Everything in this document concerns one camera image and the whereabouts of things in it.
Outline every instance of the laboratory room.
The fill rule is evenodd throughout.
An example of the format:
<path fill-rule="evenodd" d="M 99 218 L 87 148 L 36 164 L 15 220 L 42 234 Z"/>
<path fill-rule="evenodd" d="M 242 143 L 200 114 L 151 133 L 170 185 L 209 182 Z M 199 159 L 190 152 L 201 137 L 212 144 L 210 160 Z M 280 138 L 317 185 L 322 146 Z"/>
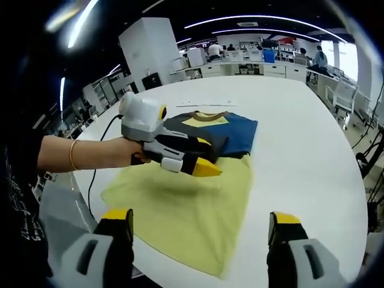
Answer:
<path fill-rule="evenodd" d="M 378 286 L 379 10 L 10 5 L 0 212 L 13 286 Z"/>

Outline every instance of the gold bracelet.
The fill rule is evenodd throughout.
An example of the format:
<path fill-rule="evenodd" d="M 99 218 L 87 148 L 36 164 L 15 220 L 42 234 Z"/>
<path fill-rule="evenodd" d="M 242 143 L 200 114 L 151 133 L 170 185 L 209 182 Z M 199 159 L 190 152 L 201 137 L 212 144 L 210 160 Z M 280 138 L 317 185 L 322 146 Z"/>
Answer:
<path fill-rule="evenodd" d="M 75 146 L 76 143 L 77 143 L 77 140 L 73 141 L 72 144 L 71 144 L 71 148 L 70 148 L 70 163 L 71 163 L 72 168 L 74 170 L 78 170 L 78 168 L 76 168 L 75 165 L 73 164 L 73 158 L 72 158 L 73 147 Z"/>

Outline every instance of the round table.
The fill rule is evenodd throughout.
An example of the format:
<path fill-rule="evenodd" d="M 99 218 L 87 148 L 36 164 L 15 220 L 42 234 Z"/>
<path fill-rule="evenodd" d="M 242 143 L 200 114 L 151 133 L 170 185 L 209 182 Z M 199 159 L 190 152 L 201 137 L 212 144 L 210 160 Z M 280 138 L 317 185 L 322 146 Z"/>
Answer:
<path fill-rule="evenodd" d="M 297 216 L 308 237 L 340 262 L 347 281 L 358 274 L 366 244 L 367 206 L 355 156 L 341 128 L 303 83 L 272 77 L 226 76 L 178 82 L 140 93 L 167 105 L 168 117 L 199 110 L 230 111 L 259 122 L 251 152 L 254 183 L 235 255 L 224 280 L 189 268 L 134 239 L 134 265 L 163 287 L 267 287 L 269 213 Z M 232 101 L 235 106 L 205 106 Z M 190 102 L 194 107 L 177 107 Z M 118 104 L 80 136 L 99 140 Z M 105 140 L 121 136 L 115 121 Z M 100 193 L 120 169 L 97 171 L 91 207 L 97 220 L 107 207 Z M 93 171 L 76 171 L 87 199 Z"/>

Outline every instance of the window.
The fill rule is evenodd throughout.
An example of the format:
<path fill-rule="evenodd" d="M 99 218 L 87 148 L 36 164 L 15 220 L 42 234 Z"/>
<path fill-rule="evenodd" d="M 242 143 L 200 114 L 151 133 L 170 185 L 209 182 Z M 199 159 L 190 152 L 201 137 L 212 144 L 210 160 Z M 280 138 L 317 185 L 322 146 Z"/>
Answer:
<path fill-rule="evenodd" d="M 339 42 L 338 48 L 340 51 L 340 69 L 344 74 L 353 79 L 358 80 L 358 51 L 356 45 L 352 43 Z"/>
<path fill-rule="evenodd" d="M 332 41 L 322 41 L 322 49 L 328 60 L 328 65 L 335 66 L 334 43 Z"/>

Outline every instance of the blue container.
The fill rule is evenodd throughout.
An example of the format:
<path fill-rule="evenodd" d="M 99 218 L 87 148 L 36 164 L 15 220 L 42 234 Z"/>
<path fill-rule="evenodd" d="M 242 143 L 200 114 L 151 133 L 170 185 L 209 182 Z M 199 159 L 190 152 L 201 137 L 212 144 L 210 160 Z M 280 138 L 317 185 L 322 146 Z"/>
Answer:
<path fill-rule="evenodd" d="M 264 62 L 267 62 L 267 63 L 274 63 L 275 62 L 275 51 L 274 50 L 264 49 L 263 55 L 264 55 Z"/>

